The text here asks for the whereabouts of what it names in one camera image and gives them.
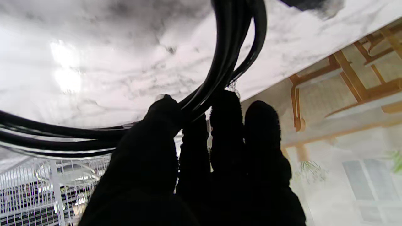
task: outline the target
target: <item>cable bundle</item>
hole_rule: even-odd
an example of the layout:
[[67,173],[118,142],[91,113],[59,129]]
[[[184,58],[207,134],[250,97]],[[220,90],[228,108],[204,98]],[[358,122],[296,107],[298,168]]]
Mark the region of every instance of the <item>cable bundle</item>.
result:
[[[211,69],[204,83],[179,104],[184,114],[198,118],[210,106],[216,90],[236,81],[260,53],[267,31],[263,0],[212,0],[217,23],[217,41]],[[246,59],[236,68],[240,48],[251,19],[254,42]],[[0,111],[0,146],[5,149],[44,158],[90,158],[110,154],[128,128],[123,126],[78,129],[40,123]],[[42,139],[20,136],[26,134]],[[83,141],[49,141],[49,138],[80,138]]]

